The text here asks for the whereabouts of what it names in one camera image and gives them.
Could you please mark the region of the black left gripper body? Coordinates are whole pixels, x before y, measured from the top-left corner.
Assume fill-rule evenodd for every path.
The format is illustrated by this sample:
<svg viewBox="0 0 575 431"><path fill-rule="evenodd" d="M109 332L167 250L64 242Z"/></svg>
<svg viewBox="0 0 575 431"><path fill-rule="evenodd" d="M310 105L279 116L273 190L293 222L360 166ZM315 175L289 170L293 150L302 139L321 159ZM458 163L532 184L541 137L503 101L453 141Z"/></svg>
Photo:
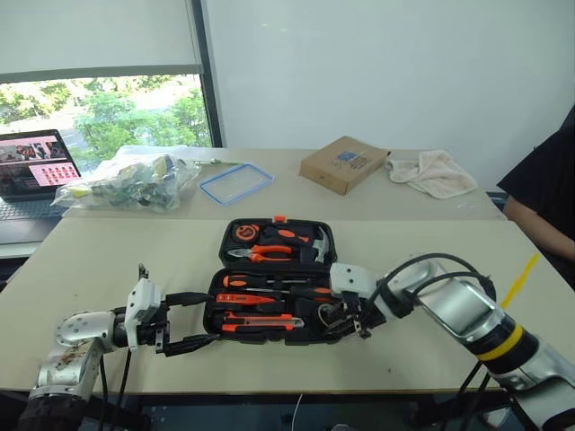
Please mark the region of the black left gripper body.
<svg viewBox="0 0 575 431"><path fill-rule="evenodd" d="M157 308L147 307L136 312L137 343L155 349L156 354L170 354L170 306L161 303Z"/></svg>

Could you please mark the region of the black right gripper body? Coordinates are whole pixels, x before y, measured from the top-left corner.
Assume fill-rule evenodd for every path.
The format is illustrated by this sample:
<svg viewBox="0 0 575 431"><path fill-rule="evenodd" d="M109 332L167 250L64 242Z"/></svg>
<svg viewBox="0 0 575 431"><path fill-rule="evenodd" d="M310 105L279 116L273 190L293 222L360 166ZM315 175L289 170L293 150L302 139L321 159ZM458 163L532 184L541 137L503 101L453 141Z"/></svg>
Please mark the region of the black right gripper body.
<svg viewBox="0 0 575 431"><path fill-rule="evenodd" d="M369 338L372 329L387 323L386 317L376 306L358 293L343 292L342 299L344 314L361 338Z"/></svg>

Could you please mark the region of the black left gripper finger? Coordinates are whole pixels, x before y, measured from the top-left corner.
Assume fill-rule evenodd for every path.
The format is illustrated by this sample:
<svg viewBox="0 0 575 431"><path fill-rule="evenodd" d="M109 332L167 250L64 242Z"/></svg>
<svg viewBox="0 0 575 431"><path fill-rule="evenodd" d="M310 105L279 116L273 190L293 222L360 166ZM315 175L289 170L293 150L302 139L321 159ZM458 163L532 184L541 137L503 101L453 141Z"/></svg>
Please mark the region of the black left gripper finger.
<svg viewBox="0 0 575 431"><path fill-rule="evenodd" d="M182 292L166 296L166 308L174 306L191 306L210 301L210 295L205 293Z"/></svg>
<svg viewBox="0 0 575 431"><path fill-rule="evenodd" d="M218 334L188 336L180 341L168 342L167 344L164 344L162 353L167 357L179 356L194 352L219 339L220 336Z"/></svg>

